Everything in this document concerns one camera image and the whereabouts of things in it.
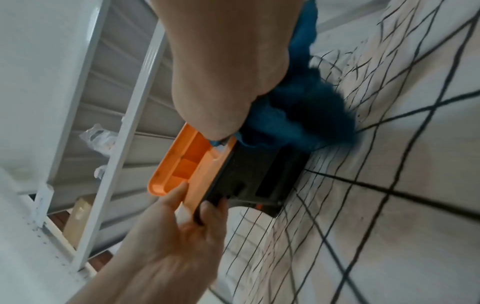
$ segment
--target cardboard box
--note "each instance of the cardboard box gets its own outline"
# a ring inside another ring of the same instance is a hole
[[[94,201],[95,194],[80,197],[75,202],[75,206],[73,206],[70,217],[63,229],[64,237],[75,249],[79,246]]]

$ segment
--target dark blue rag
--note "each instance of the dark blue rag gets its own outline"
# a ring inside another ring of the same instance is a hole
[[[235,137],[250,147],[294,146],[311,152],[321,145],[353,144],[355,121],[342,96],[310,69],[310,45],[317,36],[314,0],[303,5],[288,46],[289,67],[283,80],[253,103]]]

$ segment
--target orange and black toolbox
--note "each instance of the orange and black toolbox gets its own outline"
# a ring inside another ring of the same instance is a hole
[[[189,187],[183,204],[201,224],[199,205],[255,208],[276,217],[304,168],[309,154],[292,147],[251,148],[231,136],[212,146],[200,132],[185,124],[148,184],[156,196],[166,195],[183,181]]]

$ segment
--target checkered blanket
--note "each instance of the checkered blanket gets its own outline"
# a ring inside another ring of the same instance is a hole
[[[230,211],[213,287],[234,303],[478,303],[480,2],[394,0],[311,64],[361,143],[315,151],[281,214]]]

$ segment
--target orange plastic edge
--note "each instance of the orange plastic edge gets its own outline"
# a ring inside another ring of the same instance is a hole
[[[155,196],[164,196],[183,181],[188,181],[183,204],[194,212],[236,142],[230,137],[225,146],[213,147],[200,132],[185,124],[151,177],[148,191]]]

